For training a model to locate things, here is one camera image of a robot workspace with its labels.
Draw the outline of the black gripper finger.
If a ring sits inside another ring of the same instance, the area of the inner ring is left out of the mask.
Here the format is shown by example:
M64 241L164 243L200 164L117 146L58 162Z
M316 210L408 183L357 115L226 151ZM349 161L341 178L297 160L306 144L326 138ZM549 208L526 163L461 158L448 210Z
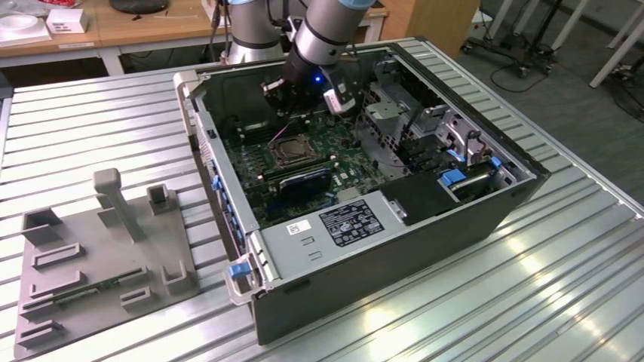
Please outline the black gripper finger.
M261 90L266 101L282 101L285 80L277 78L261 84Z

